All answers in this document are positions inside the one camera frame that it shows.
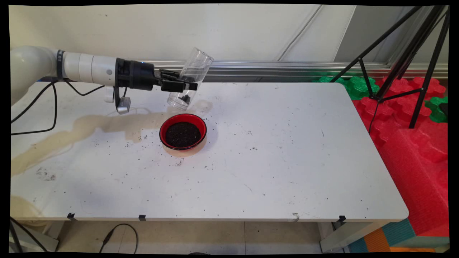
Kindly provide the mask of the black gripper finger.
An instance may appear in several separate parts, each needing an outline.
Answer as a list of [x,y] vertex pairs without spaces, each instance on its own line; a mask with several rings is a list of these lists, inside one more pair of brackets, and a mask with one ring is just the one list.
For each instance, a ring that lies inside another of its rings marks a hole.
[[187,83],[195,83],[196,80],[193,77],[180,75],[180,72],[167,70],[167,69],[159,69],[159,73],[162,79],[170,80],[170,81],[183,81]]
[[162,91],[166,92],[184,92],[186,90],[197,90],[198,83],[186,81],[161,80],[160,86]]

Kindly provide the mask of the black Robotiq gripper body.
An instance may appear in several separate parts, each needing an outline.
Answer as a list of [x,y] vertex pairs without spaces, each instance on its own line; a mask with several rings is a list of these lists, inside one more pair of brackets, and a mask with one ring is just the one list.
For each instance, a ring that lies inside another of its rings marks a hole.
[[154,86],[160,85],[153,64],[116,58],[115,91],[120,87],[152,90]]

